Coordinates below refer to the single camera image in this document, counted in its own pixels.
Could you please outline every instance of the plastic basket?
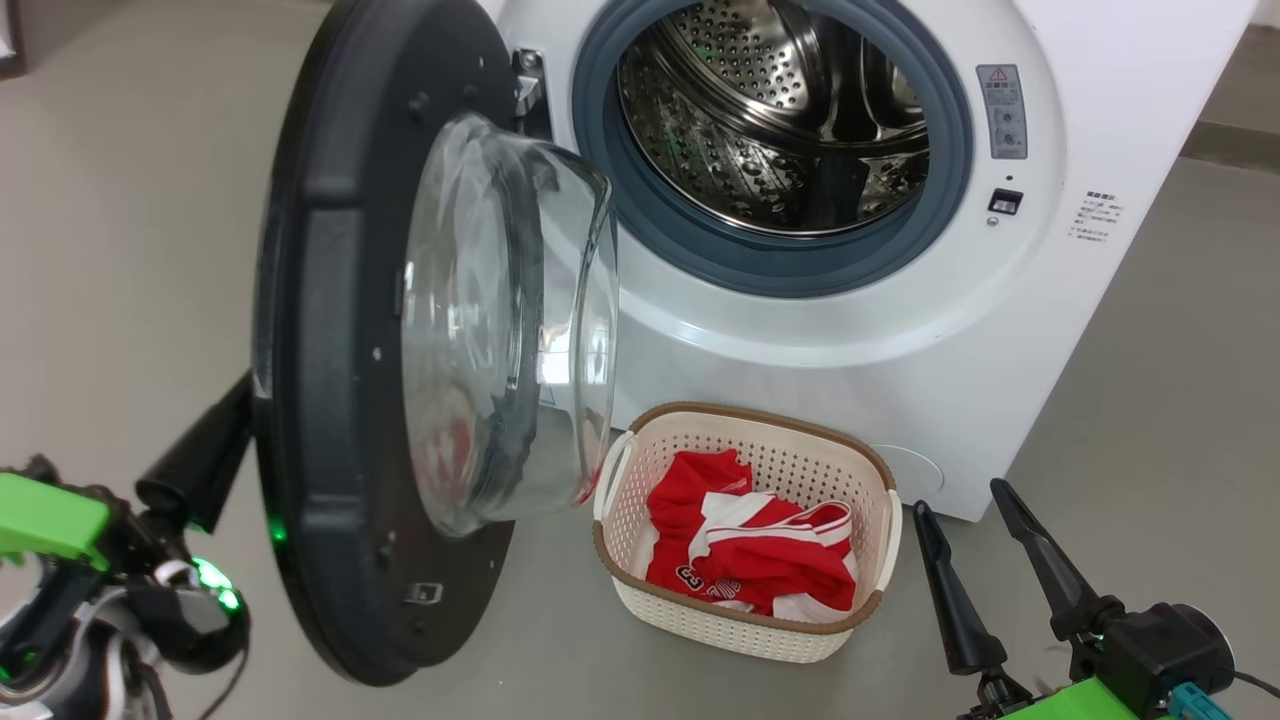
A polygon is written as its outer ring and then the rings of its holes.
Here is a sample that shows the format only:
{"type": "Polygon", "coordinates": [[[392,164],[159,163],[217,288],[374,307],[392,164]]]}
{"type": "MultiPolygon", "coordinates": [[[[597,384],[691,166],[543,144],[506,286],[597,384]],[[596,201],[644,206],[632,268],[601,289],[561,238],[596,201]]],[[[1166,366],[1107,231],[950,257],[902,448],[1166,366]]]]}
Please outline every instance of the plastic basket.
{"type": "Polygon", "coordinates": [[[888,466],[867,445],[799,420],[698,402],[676,402],[640,416],[605,456],[595,493],[593,533],[600,561],[632,615],[677,635],[755,657],[815,662],[836,652],[876,611],[893,574],[902,507],[888,466]],[[804,507],[847,502],[858,557],[854,612],[838,623],[800,623],[718,607],[646,583],[637,539],[646,500],[676,452],[737,450],[756,489],[804,507]]]}

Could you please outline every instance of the red clothing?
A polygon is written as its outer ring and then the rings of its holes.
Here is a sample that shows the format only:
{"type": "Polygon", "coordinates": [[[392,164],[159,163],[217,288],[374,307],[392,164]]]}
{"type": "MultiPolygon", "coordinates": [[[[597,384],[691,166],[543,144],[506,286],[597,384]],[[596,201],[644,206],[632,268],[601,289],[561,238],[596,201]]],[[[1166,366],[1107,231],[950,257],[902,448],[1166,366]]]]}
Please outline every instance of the red clothing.
{"type": "Polygon", "coordinates": [[[810,510],[751,492],[736,451],[678,452],[649,495],[658,539],[645,579],[760,615],[833,621],[852,611],[849,505],[810,510]]]}

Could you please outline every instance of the front-loading washing machine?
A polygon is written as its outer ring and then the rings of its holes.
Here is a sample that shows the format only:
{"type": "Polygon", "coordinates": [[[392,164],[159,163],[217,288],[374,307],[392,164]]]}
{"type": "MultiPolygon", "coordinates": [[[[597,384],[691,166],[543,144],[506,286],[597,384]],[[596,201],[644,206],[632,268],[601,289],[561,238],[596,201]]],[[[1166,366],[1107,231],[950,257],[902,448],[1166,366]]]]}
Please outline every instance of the front-loading washing machine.
{"type": "Polygon", "coordinates": [[[612,178],[614,423],[698,400],[877,447],[977,520],[1252,0],[508,0],[612,178]]]}
{"type": "Polygon", "coordinates": [[[316,650],[371,685],[452,655],[511,520],[581,503],[667,401],[847,432],[979,518],[1251,9],[337,3],[250,383],[316,650]]]}

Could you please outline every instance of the green led light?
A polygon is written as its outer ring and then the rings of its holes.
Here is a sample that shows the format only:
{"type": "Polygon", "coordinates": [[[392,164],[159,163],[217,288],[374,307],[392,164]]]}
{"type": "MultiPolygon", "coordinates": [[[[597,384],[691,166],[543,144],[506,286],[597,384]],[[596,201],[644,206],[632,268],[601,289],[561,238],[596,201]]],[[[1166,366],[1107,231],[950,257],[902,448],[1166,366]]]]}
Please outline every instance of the green led light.
{"type": "Polygon", "coordinates": [[[218,602],[223,603],[227,610],[239,610],[239,598],[236,597],[236,591],[218,593],[218,602]]]}
{"type": "Polygon", "coordinates": [[[216,565],[202,557],[192,557],[191,561],[196,564],[196,573],[200,574],[200,584],[209,589],[220,591],[218,593],[218,602],[228,612],[239,610],[241,600],[236,594],[236,587],[232,585],[230,578],[219,570],[216,565]]]}
{"type": "Polygon", "coordinates": [[[289,533],[284,529],[284,520],[279,516],[268,518],[266,530],[271,534],[273,544],[280,544],[289,538],[289,533]]]}
{"type": "MultiPolygon", "coordinates": [[[[37,657],[40,657],[40,655],[37,655],[36,651],[33,651],[33,650],[28,651],[27,655],[22,656],[22,665],[19,666],[19,669],[26,667],[27,665],[31,665],[32,662],[36,661],[37,657]]],[[[5,670],[3,666],[0,666],[0,680],[12,680],[12,679],[13,679],[13,675],[10,675],[8,670],[5,670]]]]}

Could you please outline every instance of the washing machine door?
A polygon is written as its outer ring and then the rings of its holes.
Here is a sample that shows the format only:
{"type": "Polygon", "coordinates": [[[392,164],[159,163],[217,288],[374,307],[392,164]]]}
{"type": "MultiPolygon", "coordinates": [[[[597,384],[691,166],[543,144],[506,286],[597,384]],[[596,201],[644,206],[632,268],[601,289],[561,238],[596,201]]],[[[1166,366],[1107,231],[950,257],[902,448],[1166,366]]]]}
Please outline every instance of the washing machine door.
{"type": "Polygon", "coordinates": [[[294,611],[397,683],[479,623],[512,520],[590,496],[617,323],[608,182],[511,132],[474,0],[339,3],[280,133],[259,263],[255,432],[294,611]]]}

